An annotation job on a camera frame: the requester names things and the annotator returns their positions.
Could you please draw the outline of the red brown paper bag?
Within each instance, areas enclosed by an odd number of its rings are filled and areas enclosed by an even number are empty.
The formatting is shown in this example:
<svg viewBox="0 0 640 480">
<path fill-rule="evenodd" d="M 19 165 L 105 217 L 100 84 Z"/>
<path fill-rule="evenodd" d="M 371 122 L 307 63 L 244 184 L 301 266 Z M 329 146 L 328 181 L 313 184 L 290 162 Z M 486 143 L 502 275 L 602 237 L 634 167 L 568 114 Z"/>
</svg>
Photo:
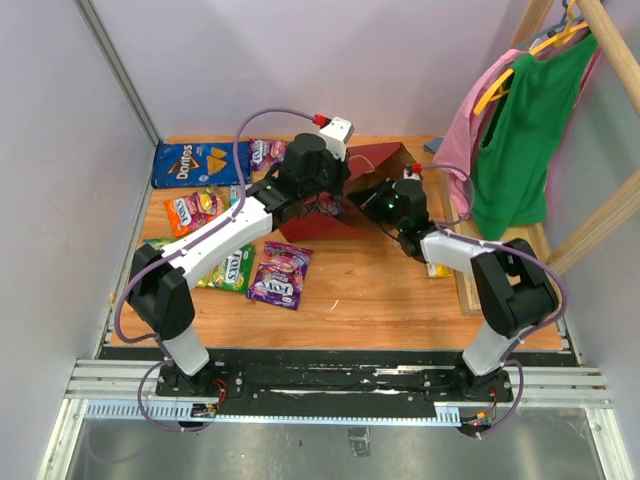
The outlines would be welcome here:
<svg viewBox="0 0 640 480">
<path fill-rule="evenodd" d="M 307 204 L 312 212 L 282 224 L 279 232 L 288 242 L 365 238 L 394 219 L 391 184 L 403 178 L 414 157 L 399 141 L 350 147 L 348 153 L 351 176 L 343 193 L 322 194 Z"/>
</svg>

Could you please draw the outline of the purple snack packet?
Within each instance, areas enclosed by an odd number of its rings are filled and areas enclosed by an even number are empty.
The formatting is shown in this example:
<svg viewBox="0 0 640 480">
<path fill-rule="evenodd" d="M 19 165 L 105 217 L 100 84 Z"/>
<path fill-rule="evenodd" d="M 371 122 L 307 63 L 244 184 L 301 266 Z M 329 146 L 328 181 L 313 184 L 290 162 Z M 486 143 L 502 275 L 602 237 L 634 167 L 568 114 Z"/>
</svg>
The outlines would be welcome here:
<svg viewBox="0 0 640 480">
<path fill-rule="evenodd" d="M 318 202 L 317 210 L 332 218 L 339 218 L 343 212 L 340 201 L 332 196 L 322 197 Z"/>
<path fill-rule="evenodd" d="M 287 142 L 252 139 L 249 141 L 250 165 L 253 172 L 269 170 L 284 159 Z"/>
<path fill-rule="evenodd" d="M 311 257 L 309 249 L 266 241 L 247 298 L 297 311 Z"/>
</svg>

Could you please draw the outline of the yellow snack packet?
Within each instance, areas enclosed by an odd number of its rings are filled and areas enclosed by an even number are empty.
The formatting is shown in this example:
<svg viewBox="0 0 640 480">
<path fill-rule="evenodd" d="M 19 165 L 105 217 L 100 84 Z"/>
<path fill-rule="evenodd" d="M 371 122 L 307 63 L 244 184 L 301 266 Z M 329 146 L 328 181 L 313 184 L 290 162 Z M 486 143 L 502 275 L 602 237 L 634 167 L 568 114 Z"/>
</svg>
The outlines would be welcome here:
<svg viewBox="0 0 640 480">
<path fill-rule="evenodd" d="M 430 262 L 426 264 L 426 273 L 429 278 L 433 279 L 450 278 L 453 276 L 453 271 L 449 267 Z"/>
</svg>

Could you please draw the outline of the teal snack packet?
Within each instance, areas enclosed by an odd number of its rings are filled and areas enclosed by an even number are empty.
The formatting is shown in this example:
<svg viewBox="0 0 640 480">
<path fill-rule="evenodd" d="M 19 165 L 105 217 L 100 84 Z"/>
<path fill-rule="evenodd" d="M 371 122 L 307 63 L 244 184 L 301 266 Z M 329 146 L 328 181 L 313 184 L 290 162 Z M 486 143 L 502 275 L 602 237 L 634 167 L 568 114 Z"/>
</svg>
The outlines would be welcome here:
<svg viewBox="0 0 640 480">
<path fill-rule="evenodd" d="M 229 187 L 229 206 L 233 207 L 245 194 L 245 188 L 241 185 L 232 185 Z"/>
</svg>

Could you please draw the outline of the blue Doritos chip bag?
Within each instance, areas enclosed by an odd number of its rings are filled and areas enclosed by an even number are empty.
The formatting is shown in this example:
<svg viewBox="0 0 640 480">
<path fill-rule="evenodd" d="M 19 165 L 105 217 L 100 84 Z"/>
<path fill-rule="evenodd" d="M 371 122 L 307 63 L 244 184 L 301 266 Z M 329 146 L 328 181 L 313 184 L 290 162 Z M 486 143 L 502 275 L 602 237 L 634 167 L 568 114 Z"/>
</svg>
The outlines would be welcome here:
<svg viewBox="0 0 640 480">
<path fill-rule="evenodd" d="M 156 147 L 155 189 L 239 185 L 232 142 L 163 143 Z"/>
</svg>

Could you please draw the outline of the green snack packet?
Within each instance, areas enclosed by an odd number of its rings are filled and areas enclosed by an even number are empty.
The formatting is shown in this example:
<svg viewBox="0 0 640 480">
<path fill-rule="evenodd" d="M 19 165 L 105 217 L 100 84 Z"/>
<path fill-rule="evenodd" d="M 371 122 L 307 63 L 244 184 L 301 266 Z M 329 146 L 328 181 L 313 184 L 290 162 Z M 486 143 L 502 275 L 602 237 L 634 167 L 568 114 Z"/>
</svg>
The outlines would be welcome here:
<svg viewBox="0 0 640 480">
<path fill-rule="evenodd" d="M 149 245 L 156 250 L 162 250 L 165 246 L 171 245 L 174 242 L 175 239 L 171 238 L 153 238 L 143 240 L 144 245 Z"/>
<path fill-rule="evenodd" d="M 243 246 L 207 273 L 197 286 L 245 294 L 248 291 L 254 257 L 255 246 Z"/>
</svg>

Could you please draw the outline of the orange Fox's candy packet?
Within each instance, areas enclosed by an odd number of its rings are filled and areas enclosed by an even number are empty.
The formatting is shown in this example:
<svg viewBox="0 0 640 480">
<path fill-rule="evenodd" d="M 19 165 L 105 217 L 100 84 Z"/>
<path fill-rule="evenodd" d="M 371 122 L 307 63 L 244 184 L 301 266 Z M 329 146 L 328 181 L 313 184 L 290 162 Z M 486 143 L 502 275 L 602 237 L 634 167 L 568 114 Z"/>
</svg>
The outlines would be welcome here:
<svg viewBox="0 0 640 480">
<path fill-rule="evenodd" d="M 189 235 L 217 219 L 229 208 L 228 192 L 207 187 L 164 201 L 174 238 Z"/>
</svg>

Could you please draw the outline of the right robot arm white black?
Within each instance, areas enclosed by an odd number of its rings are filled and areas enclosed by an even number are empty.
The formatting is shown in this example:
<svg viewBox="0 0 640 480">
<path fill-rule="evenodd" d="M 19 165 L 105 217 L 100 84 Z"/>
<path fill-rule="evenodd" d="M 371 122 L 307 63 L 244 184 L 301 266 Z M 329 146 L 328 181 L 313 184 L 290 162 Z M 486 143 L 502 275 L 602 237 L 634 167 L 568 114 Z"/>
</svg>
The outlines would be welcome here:
<svg viewBox="0 0 640 480">
<path fill-rule="evenodd" d="M 385 180 L 349 193 L 347 199 L 369 220 L 397 231 L 405 254 L 474 278 L 484 324 L 453 370 L 455 392 L 474 400 L 498 376 L 518 340 L 542 324 L 559 298 L 529 243 L 485 243 L 457 235 L 430 218 L 419 180 Z"/>
</svg>

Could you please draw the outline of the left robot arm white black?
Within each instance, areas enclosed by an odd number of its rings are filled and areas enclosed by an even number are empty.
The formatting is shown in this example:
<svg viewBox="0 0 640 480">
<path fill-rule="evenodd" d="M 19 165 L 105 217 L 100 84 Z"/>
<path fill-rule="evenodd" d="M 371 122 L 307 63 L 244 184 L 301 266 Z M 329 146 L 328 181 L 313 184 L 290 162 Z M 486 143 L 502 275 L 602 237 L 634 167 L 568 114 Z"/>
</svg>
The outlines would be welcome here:
<svg viewBox="0 0 640 480">
<path fill-rule="evenodd" d="M 211 357 L 192 326 L 192 290 L 241 247 L 299 216 L 311 198 L 341 193 L 350 176 L 349 139 L 327 128 L 296 135 L 283 161 L 234 208 L 162 250 L 145 244 L 136 251 L 125 299 L 151 327 L 190 394 L 203 395 L 214 383 Z"/>
</svg>

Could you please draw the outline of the blue cloth piece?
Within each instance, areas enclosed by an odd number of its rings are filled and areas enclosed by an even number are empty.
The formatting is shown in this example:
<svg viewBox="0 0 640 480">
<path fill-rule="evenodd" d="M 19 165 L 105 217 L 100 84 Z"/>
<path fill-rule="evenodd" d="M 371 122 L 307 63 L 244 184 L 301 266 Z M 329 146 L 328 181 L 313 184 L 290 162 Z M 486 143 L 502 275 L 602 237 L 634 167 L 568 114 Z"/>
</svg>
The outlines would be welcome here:
<svg viewBox="0 0 640 480">
<path fill-rule="evenodd" d="M 444 138 L 442 136 L 434 137 L 424 144 L 423 149 L 426 153 L 436 154 L 440 149 L 441 145 L 443 144 L 443 142 L 444 142 Z"/>
</svg>

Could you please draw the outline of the pink shirt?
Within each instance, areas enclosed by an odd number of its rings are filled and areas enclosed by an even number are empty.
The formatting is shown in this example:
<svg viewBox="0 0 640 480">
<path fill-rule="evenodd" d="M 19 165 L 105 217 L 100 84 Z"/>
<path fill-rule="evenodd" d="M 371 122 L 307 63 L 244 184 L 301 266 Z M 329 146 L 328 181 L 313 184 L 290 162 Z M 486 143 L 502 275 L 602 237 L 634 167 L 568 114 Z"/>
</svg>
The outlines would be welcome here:
<svg viewBox="0 0 640 480">
<path fill-rule="evenodd" d="M 473 109 L 493 81 L 505 73 L 516 60 L 529 54 L 528 51 L 510 49 L 481 75 L 461 103 L 443 143 L 435 154 L 435 163 L 455 167 L 449 172 L 450 196 L 461 215 L 468 211 L 470 201 L 465 178 L 471 173 L 480 141 L 488 131 L 495 111 L 493 107 L 487 107 L 483 113 L 475 114 Z M 558 94 L 545 94 L 539 105 L 533 102 L 527 104 L 532 108 L 532 112 L 527 115 L 534 128 L 532 138 L 539 143 L 539 152 L 545 161 L 552 158 L 559 146 L 571 111 L 590 75 L 591 65 L 599 55 L 598 44 L 591 40 L 586 46 L 577 43 L 543 52 L 535 60 L 525 63 L 527 73 L 546 73 L 551 67 L 558 66 L 562 73 L 570 73 L 573 78 L 571 82 L 554 78 L 552 84 L 560 88 Z M 544 190 L 547 167 L 547 164 L 543 164 L 536 168 L 532 190 L 522 198 L 516 214 L 510 221 L 512 225 L 539 223 L 545 219 L 547 205 Z"/>
</svg>

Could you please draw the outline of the wooden clothes rack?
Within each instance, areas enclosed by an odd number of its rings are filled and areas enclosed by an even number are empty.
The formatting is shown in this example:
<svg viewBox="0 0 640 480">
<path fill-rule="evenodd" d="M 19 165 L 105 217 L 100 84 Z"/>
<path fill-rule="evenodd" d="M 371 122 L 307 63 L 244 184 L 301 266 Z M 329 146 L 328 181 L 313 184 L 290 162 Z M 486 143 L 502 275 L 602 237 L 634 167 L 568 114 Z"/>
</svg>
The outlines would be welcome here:
<svg viewBox="0 0 640 480">
<path fill-rule="evenodd" d="M 563 274 L 581 320 L 639 316 L 639 104 L 601 57 L 550 165 L 548 214 L 510 228 Z"/>
</svg>

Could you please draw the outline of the green shirt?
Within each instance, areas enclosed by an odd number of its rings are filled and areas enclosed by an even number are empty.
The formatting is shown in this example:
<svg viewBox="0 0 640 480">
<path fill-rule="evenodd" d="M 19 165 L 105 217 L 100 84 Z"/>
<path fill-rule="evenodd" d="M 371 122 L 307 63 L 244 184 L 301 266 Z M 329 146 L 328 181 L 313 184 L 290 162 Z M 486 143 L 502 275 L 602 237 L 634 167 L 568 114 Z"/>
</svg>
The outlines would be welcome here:
<svg viewBox="0 0 640 480">
<path fill-rule="evenodd" d="M 597 43 L 588 33 L 577 43 L 586 46 L 591 40 Z M 527 73 L 525 64 L 517 70 L 510 92 L 499 100 L 480 142 L 471 172 L 476 192 L 472 216 L 486 240 L 497 241 L 508 228 L 516 227 L 510 221 L 522 198 L 532 190 L 536 168 L 543 164 L 549 167 L 552 158 L 545 161 L 539 143 L 532 138 L 534 128 L 527 119 L 532 108 L 527 104 L 539 105 L 545 94 L 558 94 L 560 88 L 552 84 L 554 78 L 573 80 L 572 74 L 562 73 L 558 66 L 546 73 Z"/>
</svg>

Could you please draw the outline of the yellow clothes hanger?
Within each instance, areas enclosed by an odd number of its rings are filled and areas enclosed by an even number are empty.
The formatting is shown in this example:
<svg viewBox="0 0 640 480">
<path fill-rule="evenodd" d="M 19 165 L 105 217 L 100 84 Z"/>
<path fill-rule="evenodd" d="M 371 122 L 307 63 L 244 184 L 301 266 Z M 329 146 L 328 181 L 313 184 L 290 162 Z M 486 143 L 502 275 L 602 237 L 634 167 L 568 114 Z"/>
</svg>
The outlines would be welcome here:
<svg viewBox="0 0 640 480">
<path fill-rule="evenodd" d="M 562 24 L 559 32 L 543 40 L 534 48 L 529 49 L 525 55 L 520 57 L 517 62 L 514 62 L 488 87 L 473 108 L 473 113 L 476 116 L 483 113 L 490 104 L 497 102 L 510 92 L 510 88 L 515 82 L 514 77 L 516 71 L 521 70 L 526 62 L 539 60 L 541 54 L 563 48 L 565 45 L 571 43 L 577 34 L 587 29 L 588 23 L 575 13 L 577 1 L 567 1 L 566 4 L 566 20 Z"/>
</svg>

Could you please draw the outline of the grey clothes hanger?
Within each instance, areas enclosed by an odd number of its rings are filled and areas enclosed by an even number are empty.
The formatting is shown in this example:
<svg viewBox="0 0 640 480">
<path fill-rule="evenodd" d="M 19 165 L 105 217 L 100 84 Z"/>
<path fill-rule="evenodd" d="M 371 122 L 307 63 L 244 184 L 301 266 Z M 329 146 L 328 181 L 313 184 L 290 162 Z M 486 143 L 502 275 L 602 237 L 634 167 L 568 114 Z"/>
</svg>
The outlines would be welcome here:
<svg viewBox="0 0 640 480">
<path fill-rule="evenodd" d="M 580 29 L 585 29 L 588 24 L 584 21 L 584 17 L 576 15 L 573 12 L 575 1 L 563 1 L 564 9 L 561 22 L 548 27 L 546 30 L 540 30 L 533 34 L 545 21 L 546 16 L 551 9 L 552 1 L 531 1 L 525 15 L 522 18 L 521 25 L 518 27 L 516 35 L 512 40 L 512 49 L 527 51 L 536 55 L 544 51 L 549 46 L 560 47 L 577 34 Z"/>
</svg>

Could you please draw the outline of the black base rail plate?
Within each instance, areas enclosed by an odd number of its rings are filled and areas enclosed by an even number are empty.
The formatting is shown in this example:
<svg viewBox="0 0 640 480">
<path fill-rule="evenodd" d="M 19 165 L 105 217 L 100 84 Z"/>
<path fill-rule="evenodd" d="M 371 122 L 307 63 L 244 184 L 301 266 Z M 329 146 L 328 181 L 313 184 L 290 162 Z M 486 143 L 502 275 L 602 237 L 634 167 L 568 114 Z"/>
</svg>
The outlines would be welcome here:
<svg viewBox="0 0 640 480">
<path fill-rule="evenodd" d="M 175 428 L 213 422 L 446 426 L 472 433 L 519 409 L 611 406 L 604 378 L 586 367 L 508 365 L 463 391 L 449 366 L 297 362 L 228 353 L 196 393 L 172 366 L 144 360 L 79 360 L 64 394 L 91 419 L 141 419 Z"/>
</svg>

